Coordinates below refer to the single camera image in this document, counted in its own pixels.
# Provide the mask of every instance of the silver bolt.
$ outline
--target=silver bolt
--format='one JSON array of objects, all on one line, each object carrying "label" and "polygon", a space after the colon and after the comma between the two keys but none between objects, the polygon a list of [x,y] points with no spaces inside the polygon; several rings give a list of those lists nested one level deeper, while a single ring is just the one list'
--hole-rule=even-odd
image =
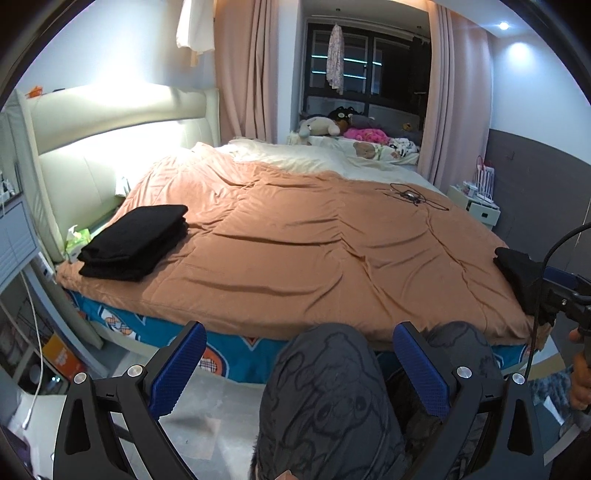
[{"label": "silver bolt", "polygon": [[525,377],[521,374],[513,374],[511,378],[513,379],[513,382],[518,385],[523,385],[525,383]]},{"label": "silver bolt", "polygon": [[74,383],[76,384],[80,384],[84,380],[86,380],[86,374],[84,372],[80,372],[79,374],[76,374],[76,376],[74,377]]},{"label": "silver bolt", "polygon": [[472,376],[472,370],[468,367],[457,367],[456,372],[462,378],[470,378]]},{"label": "silver bolt", "polygon": [[141,365],[133,365],[127,369],[127,374],[130,377],[137,377],[138,375],[141,375],[143,370],[144,367],[142,367]]}]

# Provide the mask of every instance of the headboard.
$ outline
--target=headboard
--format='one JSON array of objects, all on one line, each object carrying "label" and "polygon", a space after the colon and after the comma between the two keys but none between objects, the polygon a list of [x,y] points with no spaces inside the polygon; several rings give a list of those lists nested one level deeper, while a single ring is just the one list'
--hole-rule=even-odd
[{"label": "headboard", "polygon": [[88,85],[26,99],[14,91],[0,115],[0,168],[18,181],[54,262],[69,227],[91,228],[123,201],[156,160],[197,142],[220,144],[216,89],[141,83]]}]

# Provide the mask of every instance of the gray pants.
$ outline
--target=gray pants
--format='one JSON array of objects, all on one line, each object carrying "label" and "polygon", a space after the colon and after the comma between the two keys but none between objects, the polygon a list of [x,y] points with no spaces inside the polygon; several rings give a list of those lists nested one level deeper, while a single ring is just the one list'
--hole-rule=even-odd
[{"label": "gray pants", "polygon": [[[454,322],[426,333],[452,365],[502,378],[483,334]],[[449,479],[463,475],[486,416],[477,417]],[[275,480],[397,480],[439,427],[410,381],[388,381],[365,338],[354,328],[325,324],[298,335],[280,352],[262,396],[251,478]]]}]

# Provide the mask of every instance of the orange blanket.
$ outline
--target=orange blanket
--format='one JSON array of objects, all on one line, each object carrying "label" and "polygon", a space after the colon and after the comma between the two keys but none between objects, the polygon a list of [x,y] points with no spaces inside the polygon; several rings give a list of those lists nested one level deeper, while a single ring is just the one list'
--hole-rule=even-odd
[{"label": "orange blanket", "polygon": [[189,235],[153,274],[97,280],[78,262],[57,278],[113,307],[231,335],[289,339],[341,322],[390,342],[405,320],[419,330],[465,320],[492,343],[524,343],[531,319],[492,262],[504,243],[447,197],[417,187],[448,212],[384,188],[237,163],[198,144],[155,164],[112,220],[140,205],[189,207]]}]

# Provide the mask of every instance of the orange box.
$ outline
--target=orange box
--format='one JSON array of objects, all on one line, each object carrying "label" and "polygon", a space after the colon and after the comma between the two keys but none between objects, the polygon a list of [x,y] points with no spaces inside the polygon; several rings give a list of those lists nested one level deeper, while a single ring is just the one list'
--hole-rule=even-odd
[{"label": "orange box", "polygon": [[86,370],[85,365],[55,333],[43,347],[43,356],[68,380]]}]

